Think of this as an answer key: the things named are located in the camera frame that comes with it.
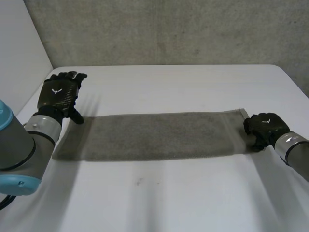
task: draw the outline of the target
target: concrete wall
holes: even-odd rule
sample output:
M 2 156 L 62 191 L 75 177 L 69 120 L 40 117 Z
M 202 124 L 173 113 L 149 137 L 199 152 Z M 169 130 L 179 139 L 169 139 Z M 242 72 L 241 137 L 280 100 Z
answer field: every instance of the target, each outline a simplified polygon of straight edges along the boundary
M 0 0 L 0 99 L 15 114 L 53 69 L 22 0 Z
M 275 64 L 309 96 L 308 0 L 25 0 L 54 67 Z

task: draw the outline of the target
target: gray wall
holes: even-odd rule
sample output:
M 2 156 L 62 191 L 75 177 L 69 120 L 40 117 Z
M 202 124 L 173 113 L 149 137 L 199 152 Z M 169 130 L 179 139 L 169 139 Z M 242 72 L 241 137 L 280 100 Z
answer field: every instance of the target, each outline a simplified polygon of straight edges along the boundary
M 309 96 L 309 0 L 25 0 L 54 67 L 275 64 Z

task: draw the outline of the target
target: silver metal band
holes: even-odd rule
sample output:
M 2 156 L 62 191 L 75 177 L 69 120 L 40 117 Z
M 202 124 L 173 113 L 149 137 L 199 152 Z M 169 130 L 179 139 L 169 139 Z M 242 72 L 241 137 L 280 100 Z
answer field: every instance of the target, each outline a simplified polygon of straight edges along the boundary
M 52 117 L 45 115 L 35 115 L 30 118 L 25 125 L 27 131 L 35 131 L 49 136 L 55 143 L 61 133 L 61 125 Z
M 289 148 L 299 142 L 307 141 L 304 137 L 295 132 L 289 132 L 282 135 L 275 143 L 275 151 L 285 160 L 285 156 Z

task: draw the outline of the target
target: light blue cap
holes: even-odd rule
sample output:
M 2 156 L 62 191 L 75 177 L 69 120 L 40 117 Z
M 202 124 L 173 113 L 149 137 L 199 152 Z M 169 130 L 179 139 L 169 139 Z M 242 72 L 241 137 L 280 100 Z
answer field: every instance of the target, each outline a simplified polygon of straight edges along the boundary
M 10 124 L 13 118 L 12 110 L 0 99 L 0 130 Z
M 27 175 L 0 175 L 0 193 L 11 196 L 33 194 L 39 187 L 41 180 Z

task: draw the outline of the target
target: gray towel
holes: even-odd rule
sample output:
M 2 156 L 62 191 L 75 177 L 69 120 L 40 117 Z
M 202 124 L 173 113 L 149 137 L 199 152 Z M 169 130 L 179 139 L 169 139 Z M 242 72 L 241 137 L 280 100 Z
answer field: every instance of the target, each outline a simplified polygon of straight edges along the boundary
M 250 152 L 245 110 L 85 117 L 69 123 L 57 160 L 168 160 Z

